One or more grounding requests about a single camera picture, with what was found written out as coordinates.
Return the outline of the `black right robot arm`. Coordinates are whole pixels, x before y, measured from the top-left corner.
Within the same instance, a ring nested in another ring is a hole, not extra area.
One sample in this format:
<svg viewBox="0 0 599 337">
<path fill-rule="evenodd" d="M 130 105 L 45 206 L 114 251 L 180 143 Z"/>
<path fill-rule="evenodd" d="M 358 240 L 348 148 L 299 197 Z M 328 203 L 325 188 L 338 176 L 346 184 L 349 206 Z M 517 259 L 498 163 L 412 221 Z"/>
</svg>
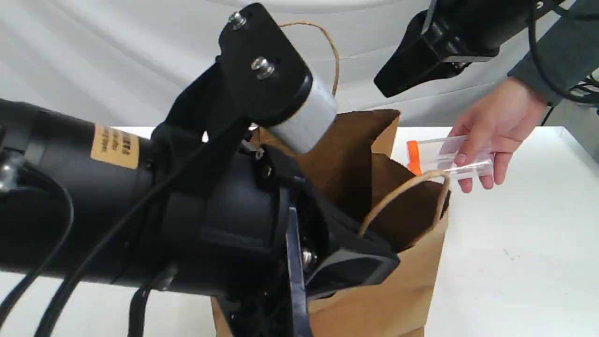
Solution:
<svg viewBox="0 0 599 337">
<path fill-rule="evenodd" d="M 473 63 L 494 59 L 501 45 L 560 0 L 432 0 L 409 22 L 398 48 L 374 77 L 390 98 L 429 81 L 460 75 Z"/>
</svg>

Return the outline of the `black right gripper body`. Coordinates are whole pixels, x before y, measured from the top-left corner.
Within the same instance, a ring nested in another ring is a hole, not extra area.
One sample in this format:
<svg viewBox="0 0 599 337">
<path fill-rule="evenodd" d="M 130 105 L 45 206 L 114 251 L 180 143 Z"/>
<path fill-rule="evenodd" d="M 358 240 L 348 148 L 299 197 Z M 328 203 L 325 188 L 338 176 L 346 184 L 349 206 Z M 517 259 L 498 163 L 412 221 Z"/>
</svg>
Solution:
<svg viewBox="0 0 599 337">
<path fill-rule="evenodd" d="M 489 12 L 481 0 L 432 0 L 411 21 L 412 70 L 461 71 L 496 57 L 501 44 L 477 26 Z"/>
</svg>

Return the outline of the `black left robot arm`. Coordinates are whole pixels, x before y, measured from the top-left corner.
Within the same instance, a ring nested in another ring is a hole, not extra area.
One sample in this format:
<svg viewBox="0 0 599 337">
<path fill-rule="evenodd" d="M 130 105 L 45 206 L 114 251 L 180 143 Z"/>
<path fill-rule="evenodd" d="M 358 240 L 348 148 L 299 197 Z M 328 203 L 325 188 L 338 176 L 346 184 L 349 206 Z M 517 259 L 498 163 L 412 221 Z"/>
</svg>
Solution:
<svg viewBox="0 0 599 337">
<path fill-rule="evenodd" d="M 233 124 L 203 142 L 160 125 L 150 140 L 1 101 L 1 268 L 62 279 L 39 322 L 49 337 L 82 281 L 136 288 L 131 337 L 152 290 L 216 300 L 233 337 L 311 337 L 308 303 L 382 283 L 400 263 L 281 150 Z"/>
</svg>

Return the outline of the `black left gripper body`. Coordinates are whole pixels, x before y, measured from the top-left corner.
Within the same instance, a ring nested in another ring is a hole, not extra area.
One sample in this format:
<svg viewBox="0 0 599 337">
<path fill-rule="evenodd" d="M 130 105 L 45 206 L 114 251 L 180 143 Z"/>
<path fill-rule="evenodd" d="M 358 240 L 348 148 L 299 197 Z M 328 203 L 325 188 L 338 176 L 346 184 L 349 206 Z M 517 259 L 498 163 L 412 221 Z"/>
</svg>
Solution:
<svg viewBox="0 0 599 337">
<path fill-rule="evenodd" d="M 308 269 L 328 227 L 297 162 L 275 147 L 242 147 L 235 123 L 211 136 L 162 123 L 169 152 L 159 239 L 175 293 L 215 297 L 235 337 L 311 337 Z"/>
</svg>

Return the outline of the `dark grey sleeved forearm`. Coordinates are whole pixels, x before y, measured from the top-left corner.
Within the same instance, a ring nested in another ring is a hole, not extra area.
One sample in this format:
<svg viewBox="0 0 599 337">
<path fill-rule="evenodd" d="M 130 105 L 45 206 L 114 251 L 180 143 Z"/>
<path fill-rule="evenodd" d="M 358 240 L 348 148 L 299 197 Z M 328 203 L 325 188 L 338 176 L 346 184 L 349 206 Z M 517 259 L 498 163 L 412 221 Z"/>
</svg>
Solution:
<svg viewBox="0 0 599 337">
<path fill-rule="evenodd" d="M 598 105 L 591 94 L 578 96 L 571 88 L 598 68 L 598 2 L 576 0 L 566 13 L 536 41 L 509 72 L 545 97 L 547 105 L 563 100 Z"/>
</svg>

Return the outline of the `person's bare hand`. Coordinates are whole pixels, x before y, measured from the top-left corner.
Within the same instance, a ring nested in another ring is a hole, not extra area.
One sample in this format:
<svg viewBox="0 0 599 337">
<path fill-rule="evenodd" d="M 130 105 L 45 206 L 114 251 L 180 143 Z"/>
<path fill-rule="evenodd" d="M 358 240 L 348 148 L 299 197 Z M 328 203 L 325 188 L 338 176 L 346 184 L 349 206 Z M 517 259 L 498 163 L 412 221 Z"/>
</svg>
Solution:
<svg viewBox="0 0 599 337">
<path fill-rule="evenodd" d="M 490 147 L 493 173 L 479 179 L 486 190 L 503 184 L 513 154 L 536 128 L 546 109 L 544 96 L 518 79 L 505 79 L 471 105 L 448 134 L 466 137 L 455 156 L 456 166 L 473 163 L 483 149 Z"/>
</svg>

